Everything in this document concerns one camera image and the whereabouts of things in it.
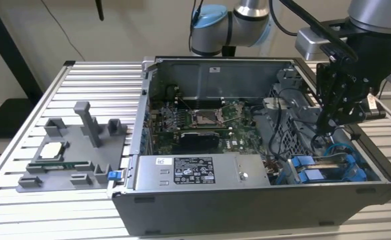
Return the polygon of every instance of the aluminum extrusion table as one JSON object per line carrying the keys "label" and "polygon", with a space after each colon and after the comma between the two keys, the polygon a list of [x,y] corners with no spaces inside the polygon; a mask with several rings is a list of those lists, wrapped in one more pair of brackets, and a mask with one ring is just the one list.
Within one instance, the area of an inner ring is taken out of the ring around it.
{"label": "aluminum extrusion table", "polygon": [[[315,70],[315,62],[308,63]],[[142,89],[140,62],[76,62],[64,66],[0,157],[0,239],[138,239],[128,236],[106,189],[17,193],[15,187],[45,135],[48,118],[81,124],[76,101],[90,101],[100,124],[120,118],[128,124],[122,166],[127,166],[130,143]],[[360,124],[391,161],[391,111],[386,119]],[[366,207],[339,227],[178,236],[174,240],[388,240],[391,201]]]}

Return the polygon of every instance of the barcode sticker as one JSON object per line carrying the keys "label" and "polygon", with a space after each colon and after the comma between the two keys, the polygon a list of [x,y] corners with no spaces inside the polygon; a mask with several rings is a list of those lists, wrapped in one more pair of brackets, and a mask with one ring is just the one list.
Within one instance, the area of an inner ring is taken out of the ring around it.
{"label": "barcode sticker", "polygon": [[222,72],[222,68],[220,68],[220,67],[211,67],[211,68],[208,69],[208,72],[210,72],[210,73],[220,73],[220,72]]}
{"label": "barcode sticker", "polygon": [[158,157],[155,159],[156,165],[172,165],[172,158],[171,157]]}
{"label": "barcode sticker", "polygon": [[376,98],[372,94],[368,94],[367,95],[367,102],[368,102],[368,109],[371,110],[376,110],[378,107],[376,107]]}

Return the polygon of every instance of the black stand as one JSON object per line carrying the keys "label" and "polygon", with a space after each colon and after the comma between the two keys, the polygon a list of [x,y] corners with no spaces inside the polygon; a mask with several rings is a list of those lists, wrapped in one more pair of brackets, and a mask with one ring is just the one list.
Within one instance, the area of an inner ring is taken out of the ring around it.
{"label": "black stand", "polygon": [[0,138],[11,138],[20,129],[43,92],[1,19],[0,55],[28,97],[8,99],[0,106]]}
{"label": "black stand", "polygon": [[236,56],[236,46],[223,46],[222,47],[222,56],[223,57],[235,57]]}

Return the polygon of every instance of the blue latch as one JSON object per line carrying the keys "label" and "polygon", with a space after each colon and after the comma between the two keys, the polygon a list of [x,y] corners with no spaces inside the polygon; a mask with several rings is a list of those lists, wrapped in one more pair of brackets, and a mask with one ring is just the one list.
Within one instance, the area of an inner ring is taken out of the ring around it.
{"label": "blue latch", "polygon": [[295,168],[298,168],[300,166],[307,166],[307,165],[315,165],[316,164],[312,156],[295,156],[291,159],[291,163],[294,164]]}
{"label": "blue latch", "polygon": [[108,172],[108,181],[120,181],[122,180],[122,171]]}

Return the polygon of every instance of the sticker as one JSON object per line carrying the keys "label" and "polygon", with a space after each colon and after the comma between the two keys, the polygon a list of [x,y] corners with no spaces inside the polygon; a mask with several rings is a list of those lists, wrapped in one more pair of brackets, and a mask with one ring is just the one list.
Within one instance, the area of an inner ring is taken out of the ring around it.
{"label": "sticker", "polygon": [[368,94],[367,95],[367,102],[368,102],[368,109],[371,110],[376,110],[378,107],[376,107],[376,98],[372,94]]}
{"label": "sticker", "polygon": [[210,73],[220,73],[220,72],[222,72],[222,68],[220,68],[220,67],[211,67],[211,68],[208,69],[208,72],[210,72]]}
{"label": "sticker", "polygon": [[172,158],[171,157],[158,157],[155,159],[156,165],[172,165]]}
{"label": "sticker", "polygon": [[44,166],[43,169],[44,170],[63,170],[65,168],[61,165],[56,165],[56,166]]}
{"label": "sticker", "polygon": [[214,184],[215,169],[212,158],[175,157],[174,179],[175,184]]}

